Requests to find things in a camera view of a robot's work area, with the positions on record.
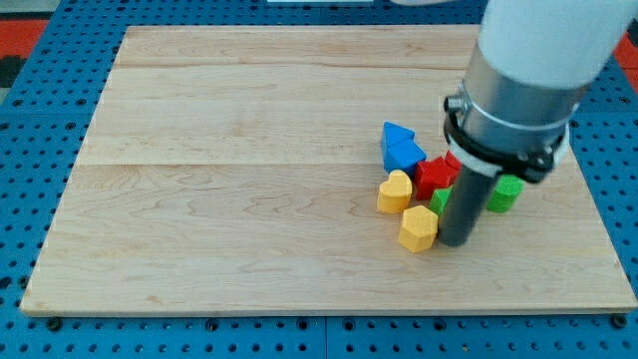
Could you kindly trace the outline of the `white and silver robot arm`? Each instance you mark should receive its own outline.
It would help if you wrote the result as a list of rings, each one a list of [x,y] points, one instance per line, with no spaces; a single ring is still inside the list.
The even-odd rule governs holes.
[[[637,13],[637,0],[490,0],[446,132],[461,163],[530,181],[568,147],[568,121]]]

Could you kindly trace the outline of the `red block behind arm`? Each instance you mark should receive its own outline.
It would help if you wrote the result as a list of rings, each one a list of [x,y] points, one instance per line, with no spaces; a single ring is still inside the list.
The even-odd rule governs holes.
[[[455,171],[459,171],[463,166],[463,164],[453,155],[451,151],[446,151],[445,162],[450,168],[454,169]]]

